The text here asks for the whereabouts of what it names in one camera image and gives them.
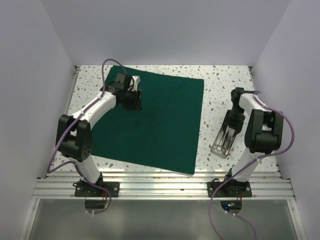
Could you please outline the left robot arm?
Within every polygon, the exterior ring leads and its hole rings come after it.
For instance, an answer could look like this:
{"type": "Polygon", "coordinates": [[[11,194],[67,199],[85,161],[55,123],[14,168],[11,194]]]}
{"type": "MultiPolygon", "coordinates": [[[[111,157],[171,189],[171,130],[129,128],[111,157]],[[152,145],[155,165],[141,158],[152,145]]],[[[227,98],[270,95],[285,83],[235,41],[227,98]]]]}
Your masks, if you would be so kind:
{"type": "Polygon", "coordinates": [[[94,125],[117,105],[130,111],[142,109],[142,91],[138,89],[139,76],[119,73],[115,80],[103,83],[98,95],[72,115],[63,114],[58,120],[56,150],[75,165],[81,179],[77,187],[92,196],[103,193],[101,172],[95,166],[92,129],[94,125]]]}

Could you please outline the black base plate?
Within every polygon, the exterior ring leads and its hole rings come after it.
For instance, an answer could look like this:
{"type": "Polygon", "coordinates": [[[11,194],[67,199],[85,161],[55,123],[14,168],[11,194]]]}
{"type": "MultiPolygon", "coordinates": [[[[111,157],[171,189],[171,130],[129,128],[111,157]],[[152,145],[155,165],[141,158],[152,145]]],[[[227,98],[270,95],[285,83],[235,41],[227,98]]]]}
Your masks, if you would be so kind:
{"type": "Polygon", "coordinates": [[[243,198],[251,198],[252,196],[251,185],[248,181],[239,182],[233,179],[220,187],[214,198],[231,198],[231,200],[221,200],[220,205],[224,211],[238,214],[243,206],[243,198]]]}
{"type": "Polygon", "coordinates": [[[100,181],[92,186],[86,181],[79,180],[72,184],[75,187],[74,196],[85,198],[84,207],[88,212],[94,214],[105,211],[111,204],[113,198],[119,196],[120,183],[117,181],[100,181]]]}

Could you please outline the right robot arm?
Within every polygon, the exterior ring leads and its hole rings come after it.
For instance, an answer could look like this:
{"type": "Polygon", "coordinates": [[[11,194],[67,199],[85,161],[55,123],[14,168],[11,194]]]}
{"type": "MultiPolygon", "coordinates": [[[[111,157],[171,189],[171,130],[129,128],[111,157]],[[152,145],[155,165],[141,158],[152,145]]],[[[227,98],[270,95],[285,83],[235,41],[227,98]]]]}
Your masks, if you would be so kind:
{"type": "Polygon", "coordinates": [[[284,117],[267,109],[255,91],[236,87],[231,91],[232,108],[227,111],[221,129],[222,145],[229,150],[241,132],[245,114],[249,120],[244,134],[245,150],[238,163],[225,175],[221,190],[228,197],[237,197],[247,190],[250,178],[259,161],[278,150],[282,143],[284,117]]]}

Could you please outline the aluminium rail frame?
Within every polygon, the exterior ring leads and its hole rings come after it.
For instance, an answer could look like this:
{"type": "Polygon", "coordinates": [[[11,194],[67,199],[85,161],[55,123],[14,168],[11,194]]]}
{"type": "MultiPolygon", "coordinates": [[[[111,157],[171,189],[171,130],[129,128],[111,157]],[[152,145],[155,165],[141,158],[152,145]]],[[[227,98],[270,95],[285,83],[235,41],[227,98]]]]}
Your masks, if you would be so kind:
{"type": "Polygon", "coordinates": [[[223,212],[220,199],[210,199],[207,182],[222,180],[244,151],[239,135],[226,159],[210,152],[234,87],[253,89],[252,68],[246,65],[136,65],[140,71],[204,80],[201,125],[195,173],[95,158],[107,182],[119,182],[119,196],[109,210],[85,212],[75,197],[79,179],[66,165],[36,181],[22,228],[22,240],[213,240],[211,222],[226,239],[306,240],[297,192],[266,158],[250,179],[253,196],[243,198],[239,216],[223,212]]]}

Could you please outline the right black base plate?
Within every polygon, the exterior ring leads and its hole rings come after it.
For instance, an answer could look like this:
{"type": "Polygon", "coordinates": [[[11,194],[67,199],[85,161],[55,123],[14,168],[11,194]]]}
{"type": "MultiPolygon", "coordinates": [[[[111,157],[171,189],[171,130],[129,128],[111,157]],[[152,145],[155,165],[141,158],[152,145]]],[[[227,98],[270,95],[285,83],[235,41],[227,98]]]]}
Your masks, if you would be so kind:
{"type": "Polygon", "coordinates": [[[239,182],[233,179],[220,187],[214,198],[231,198],[231,200],[221,200],[220,205],[224,211],[238,214],[243,206],[243,198],[251,198],[252,196],[251,185],[248,181],[239,182]]]}

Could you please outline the metal instrument tray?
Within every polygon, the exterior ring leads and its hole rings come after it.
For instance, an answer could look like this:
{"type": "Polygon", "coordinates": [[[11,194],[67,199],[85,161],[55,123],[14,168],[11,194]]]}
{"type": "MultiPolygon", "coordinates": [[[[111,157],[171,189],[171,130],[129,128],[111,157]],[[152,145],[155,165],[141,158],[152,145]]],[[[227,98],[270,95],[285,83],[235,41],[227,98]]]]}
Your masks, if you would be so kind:
{"type": "Polygon", "coordinates": [[[235,130],[222,126],[210,148],[210,152],[222,159],[227,158],[236,138],[235,130]]]}

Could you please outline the steel surgical scissors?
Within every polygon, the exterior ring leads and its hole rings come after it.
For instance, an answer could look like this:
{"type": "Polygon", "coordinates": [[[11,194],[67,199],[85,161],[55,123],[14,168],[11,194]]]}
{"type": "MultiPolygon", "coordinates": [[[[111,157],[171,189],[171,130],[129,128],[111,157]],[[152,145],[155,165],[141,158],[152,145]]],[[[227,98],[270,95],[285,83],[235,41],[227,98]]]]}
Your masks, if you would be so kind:
{"type": "Polygon", "coordinates": [[[225,135],[223,137],[224,137],[224,143],[223,143],[223,149],[221,150],[221,152],[226,153],[231,143],[231,137],[229,135],[225,135]]]}

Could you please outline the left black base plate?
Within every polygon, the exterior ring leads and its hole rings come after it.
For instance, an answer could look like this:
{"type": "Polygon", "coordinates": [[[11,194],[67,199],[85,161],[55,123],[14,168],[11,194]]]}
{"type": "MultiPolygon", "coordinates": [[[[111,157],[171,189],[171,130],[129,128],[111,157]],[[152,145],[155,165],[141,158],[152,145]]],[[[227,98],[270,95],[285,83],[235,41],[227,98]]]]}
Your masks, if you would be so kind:
{"type": "Polygon", "coordinates": [[[85,198],[84,207],[88,212],[94,214],[105,211],[111,204],[113,198],[119,196],[120,183],[117,181],[100,181],[92,186],[86,181],[79,180],[72,184],[75,187],[74,196],[85,198]]]}

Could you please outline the green surgical cloth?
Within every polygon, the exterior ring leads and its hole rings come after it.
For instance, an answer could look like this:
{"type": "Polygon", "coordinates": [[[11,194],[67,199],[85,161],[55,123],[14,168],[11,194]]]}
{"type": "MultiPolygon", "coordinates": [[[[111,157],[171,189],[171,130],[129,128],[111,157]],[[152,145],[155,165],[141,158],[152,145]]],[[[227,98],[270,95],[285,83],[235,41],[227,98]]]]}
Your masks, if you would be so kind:
{"type": "Polygon", "coordinates": [[[109,110],[92,128],[96,157],[192,175],[204,80],[128,68],[139,76],[141,110],[109,110]]]}

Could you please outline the steel hemostat clamp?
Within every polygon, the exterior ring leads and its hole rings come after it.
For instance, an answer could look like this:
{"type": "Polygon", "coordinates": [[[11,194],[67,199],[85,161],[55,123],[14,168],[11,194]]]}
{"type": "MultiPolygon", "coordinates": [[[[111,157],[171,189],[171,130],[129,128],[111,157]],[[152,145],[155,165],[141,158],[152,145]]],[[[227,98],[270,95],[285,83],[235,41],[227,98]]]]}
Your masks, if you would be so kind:
{"type": "Polygon", "coordinates": [[[212,148],[217,151],[221,151],[224,147],[224,137],[217,136],[213,142],[212,148]]]}

